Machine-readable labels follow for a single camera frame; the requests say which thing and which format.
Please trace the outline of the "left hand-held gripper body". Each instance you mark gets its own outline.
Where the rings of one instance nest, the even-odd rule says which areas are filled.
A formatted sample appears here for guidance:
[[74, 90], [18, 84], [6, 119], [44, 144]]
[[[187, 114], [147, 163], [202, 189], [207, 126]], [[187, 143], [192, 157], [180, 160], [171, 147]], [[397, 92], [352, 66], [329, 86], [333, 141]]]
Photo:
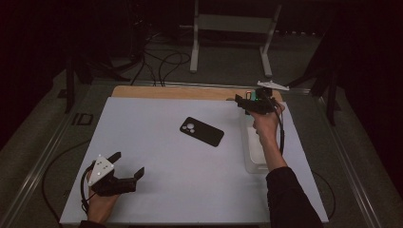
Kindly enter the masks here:
[[90, 166], [88, 186], [99, 196], [109, 197], [136, 191], [137, 181], [132, 178], [118, 179], [114, 176], [115, 162], [101, 155]]

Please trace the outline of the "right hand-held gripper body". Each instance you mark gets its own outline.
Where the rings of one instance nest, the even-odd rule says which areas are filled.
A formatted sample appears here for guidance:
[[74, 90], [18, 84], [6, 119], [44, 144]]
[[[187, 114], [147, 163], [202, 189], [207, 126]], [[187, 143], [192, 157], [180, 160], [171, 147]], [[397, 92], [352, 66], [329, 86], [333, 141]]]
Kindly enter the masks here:
[[288, 91], [289, 87], [279, 85], [273, 81], [257, 82], [258, 87], [252, 90], [252, 97], [250, 99], [250, 108], [252, 111], [259, 114], [267, 114], [273, 112], [276, 108], [277, 100], [274, 96], [274, 91]]

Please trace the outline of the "black metal stand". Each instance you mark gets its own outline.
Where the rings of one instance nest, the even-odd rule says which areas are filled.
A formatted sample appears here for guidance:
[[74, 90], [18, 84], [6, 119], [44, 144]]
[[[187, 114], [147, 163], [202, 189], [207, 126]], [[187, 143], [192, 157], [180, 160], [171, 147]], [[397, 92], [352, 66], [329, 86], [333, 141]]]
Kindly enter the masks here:
[[336, 108], [336, 81], [337, 61], [336, 40], [337, 20], [334, 19], [325, 31], [321, 41], [311, 58], [302, 76], [287, 84], [289, 87], [296, 87], [306, 81], [315, 78], [310, 89], [313, 97], [321, 97], [325, 91], [328, 92], [326, 103], [326, 117], [331, 125], [335, 125]]
[[78, 76], [84, 84], [90, 84], [92, 82], [93, 77], [91, 76], [89, 67], [95, 67], [97, 70], [100, 70], [106, 76], [116, 81], [128, 82], [127, 78], [118, 75], [112, 69], [103, 66], [89, 57], [84, 55], [69, 56], [66, 59], [66, 113], [70, 112], [75, 103], [75, 76]]

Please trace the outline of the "white plastic tray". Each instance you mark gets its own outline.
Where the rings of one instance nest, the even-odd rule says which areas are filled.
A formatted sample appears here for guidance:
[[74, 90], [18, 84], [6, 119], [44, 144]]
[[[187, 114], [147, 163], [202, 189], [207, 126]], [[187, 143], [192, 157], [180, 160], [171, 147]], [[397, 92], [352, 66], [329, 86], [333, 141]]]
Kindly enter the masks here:
[[240, 111], [240, 133], [245, 169], [251, 174], [263, 174], [268, 172], [268, 168], [259, 135], [256, 133], [253, 123], [254, 118], [242, 109]]

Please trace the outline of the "person's right hand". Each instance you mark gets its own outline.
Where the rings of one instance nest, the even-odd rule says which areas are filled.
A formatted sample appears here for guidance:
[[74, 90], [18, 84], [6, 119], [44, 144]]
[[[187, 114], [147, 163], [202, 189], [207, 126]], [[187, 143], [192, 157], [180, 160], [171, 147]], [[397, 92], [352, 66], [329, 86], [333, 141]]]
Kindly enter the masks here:
[[278, 104], [275, 112], [265, 115], [251, 113], [251, 116], [254, 118], [253, 127], [256, 129], [259, 139], [263, 143], [275, 143], [277, 141], [278, 116], [283, 110], [284, 106]]

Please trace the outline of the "white metal stand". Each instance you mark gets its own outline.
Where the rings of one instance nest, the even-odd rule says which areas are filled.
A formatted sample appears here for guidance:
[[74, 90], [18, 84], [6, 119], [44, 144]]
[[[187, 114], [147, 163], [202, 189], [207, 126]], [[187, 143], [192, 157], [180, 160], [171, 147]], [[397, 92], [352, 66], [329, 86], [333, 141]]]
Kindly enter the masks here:
[[264, 75], [267, 78], [271, 78], [273, 76], [273, 72], [268, 57], [268, 49], [275, 34], [281, 9], [282, 5], [276, 4], [274, 13], [269, 18], [204, 14], [200, 13], [200, 0], [194, 0], [193, 47], [189, 70], [192, 73], [196, 73], [198, 71], [200, 30], [249, 32], [266, 35], [266, 42], [259, 48], [259, 55]]

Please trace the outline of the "black phone case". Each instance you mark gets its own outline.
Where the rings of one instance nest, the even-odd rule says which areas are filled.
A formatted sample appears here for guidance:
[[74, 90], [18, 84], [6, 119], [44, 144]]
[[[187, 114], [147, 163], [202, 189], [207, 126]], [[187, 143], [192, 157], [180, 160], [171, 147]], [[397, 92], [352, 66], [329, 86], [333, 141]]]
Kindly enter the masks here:
[[193, 137], [201, 142], [217, 147], [224, 136], [224, 132], [210, 124], [203, 123], [192, 117], [187, 117], [180, 131], [190, 137]]

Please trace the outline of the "white table cover sheet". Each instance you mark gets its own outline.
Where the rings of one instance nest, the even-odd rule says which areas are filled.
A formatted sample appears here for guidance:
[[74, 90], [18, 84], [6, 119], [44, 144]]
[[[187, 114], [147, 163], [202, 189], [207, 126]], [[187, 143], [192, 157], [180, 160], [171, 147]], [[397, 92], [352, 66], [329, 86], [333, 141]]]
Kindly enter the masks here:
[[[106, 101], [82, 166], [121, 152], [119, 178], [144, 168], [134, 193], [119, 197], [109, 218], [127, 225], [262, 224], [269, 220], [267, 173], [245, 169], [240, 111], [230, 101]], [[180, 131], [187, 117], [224, 132], [217, 147]]]

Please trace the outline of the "black rectangular floor bracket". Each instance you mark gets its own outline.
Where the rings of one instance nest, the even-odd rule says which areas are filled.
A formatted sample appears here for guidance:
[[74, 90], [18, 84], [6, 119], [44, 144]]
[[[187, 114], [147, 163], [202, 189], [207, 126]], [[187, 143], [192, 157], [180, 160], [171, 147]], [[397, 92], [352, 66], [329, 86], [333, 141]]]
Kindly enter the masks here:
[[94, 116], [87, 113], [76, 113], [72, 120], [72, 125], [91, 125]]

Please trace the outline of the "metal floor rail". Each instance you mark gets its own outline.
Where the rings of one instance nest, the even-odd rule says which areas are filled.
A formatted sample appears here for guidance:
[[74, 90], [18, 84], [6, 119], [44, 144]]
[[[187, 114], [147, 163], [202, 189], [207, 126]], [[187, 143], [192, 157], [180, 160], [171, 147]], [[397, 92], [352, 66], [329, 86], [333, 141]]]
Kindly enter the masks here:
[[75, 115], [38, 107], [0, 153], [0, 228], [59, 228], [43, 198], [42, 180]]
[[350, 189], [352, 190], [352, 192], [355, 196], [355, 201], [357, 202], [357, 205], [367, 224], [367, 227], [368, 228], [383, 228], [376, 212], [374, 211], [374, 208], [371, 204], [368, 194], [367, 194], [358, 174], [355, 171], [355, 168], [347, 153], [347, 150], [346, 150], [345, 146], [343, 145], [343, 143], [336, 131], [336, 128], [334, 126], [332, 126], [327, 119], [327, 115], [326, 115], [327, 106], [326, 106], [324, 100], [321, 97], [319, 97], [319, 98], [314, 98], [314, 102], [316, 104], [318, 112], [320, 113], [321, 119], [324, 121], [324, 124], [326, 125], [327, 130], [330, 132], [330, 138], [336, 146], [336, 155], [337, 155], [340, 165], [343, 169], [344, 176], [346, 177], [346, 179], [350, 185]]

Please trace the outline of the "person's left hand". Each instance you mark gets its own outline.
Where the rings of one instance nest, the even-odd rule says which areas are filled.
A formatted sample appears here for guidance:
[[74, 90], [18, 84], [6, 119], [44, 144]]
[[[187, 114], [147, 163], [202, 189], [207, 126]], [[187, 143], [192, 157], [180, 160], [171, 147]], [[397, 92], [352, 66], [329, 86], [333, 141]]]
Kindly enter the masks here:
[[101, 197], [91, 188], [88, 188], [88, 195], [90, 199], [88, 201], [87, 219], [105, 225], [112, 214], [119, 195]]

